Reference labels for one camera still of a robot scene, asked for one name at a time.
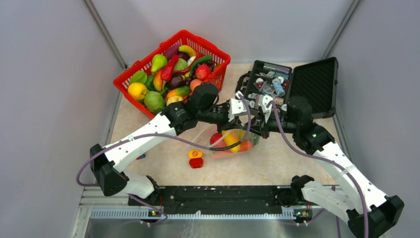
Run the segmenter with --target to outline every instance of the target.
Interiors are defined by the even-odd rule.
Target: beige table surface
[[[220,102],[234,97],[239,77],[252,69],[253,64],[230,64],[227,67]],[[292,68],[301,63],[281,63]],[[114,143],[138,128],[149,119],[131,105],[124,96],[116,118],[111,143]],[[332,119],[317,119],[335,138],[338,136]],[[201,123],[196,128],[180,135],[193,140],[208,124]],[[174,140],[166,140],[146,153],[146,158],[137,160],[127,167],[127,171],[139,175],[150,175],[159,185],[289,185],[295,175],[310,175],[322,184],[337,184],[315,161],[300,156],[290,150],[279,133],[260,139],[251,151],[233,158],[213,160],[204,156],[204,166],[192,169],[189,164],[189,145]]]

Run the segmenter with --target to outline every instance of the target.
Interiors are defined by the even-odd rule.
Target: gray wall
[[[322,57],[352,0],[92,0],[127,63],[180,29],[232,62],[308,62]]]
[[[81,0],[0,1],[0,42],[0,237],[68,237],[119,66]]]
[[[337,111],[358,168],[405,209],[393,237],[419,237],[420,1],[364,1],[332,55]]]

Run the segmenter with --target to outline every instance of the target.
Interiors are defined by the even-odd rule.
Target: black case
[[[265,63],[269,62],[256,60],[252,71],[242,75],[238,80],[235,91],[241,91],[247,100],[253,100],[248,98],[248,95],[251,93],[263,94],[254,86],[254,83],[257,78],[261,77],[256,74],[260,72],[268,73],[263,68]],[[287,103],[289,97],[303,96],[312,106],[312,116],[315,119],[330,118],[335,114],[335,95],[338,82],[337,58],[332,57],[304,64],[294,69],[274,63],[269,64],[290,69],[288,73],[289,85],[286,95],[282,97],[284,103]],[[267,83],[271,83],[272,81],[270,78],[261,78]]]

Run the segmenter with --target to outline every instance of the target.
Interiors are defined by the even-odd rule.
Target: clear plastic bag
[[[242,137],[245,135],[244,130],[240,130],[240,129],[229,130],[219,140],[217,140],[215,143],[210,144],[211,137],[216,133],[217,133],[217,126],[216,125],[210,125],[206,129],[201,131],[192,142],[200,144],[200,145],[204,145],[204,146],[207,146],[207,147],[220,148],[220,147],[227,146],[226,145],[226,140],[227,140],[228,136],[231,136],[230,139],[232,139],[232,135],[233,135],[233,138],[235,138],[235,140],[233,140],[233,141],[231,140],[231,142],[236,143],[237,141],[242,139]],[[235,149],[224,150],[224,151],[213,151],[213,150],[200,150],[199,148],[196,148],[194,146],[189,146],[189,151],[198,149],[198,150],[202,151],[203,157],[205,157],[205,158],[226,159],[226,158],[231,158],[233,156],[236,156],[236,155],[239,155],[239,154],[242,154],[242,153],[246,153],[247,151],[254,148],[258,144],[259,140],[260,140],[260,137],[258,135],[250,132],[248,134],[246,140],[243,141],[239,145],[239,151],[235,152],[235,153],[232,152],[232,150],[235,151]]]

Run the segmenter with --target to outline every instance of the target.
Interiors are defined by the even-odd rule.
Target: red basket
[[[148,75],[151,74],[151,66],[152,66],[152,58],[156,54],[162,54],[165,52],[169,47],[180,44],[180,45],[188,45],[192,47],[197,52],[200,52],[204,55],[212,55],[213,61],[217,64],[221,64],[220,67],[215,68],[213,74],[206,82],[210,82],[214,84],[219,91],[222,89],[224,75],[226,73],[226,67],[230,63],[230,56],[225,52],[219,50],[215,45],[210,43],[209,41],[196,36],[186,30],[181,30],[167,41],[162,42],[155,51],[153,51],[150,55],[144,58],[142,61],[136,61],[131,67],[129,67],[126,71],[124,71],[120,76],[118,76],[114,80],[114,86],[124,94],[124,97],[135,107],[137,107],[140,111],[146,114],[149,118],[154,118],[155,116],[149,112],[145,106],[141,103],[134,100],[127,92],[128,89],[128,82],[130,78],[133,76],[134,73],[141,70],[146,72]]]

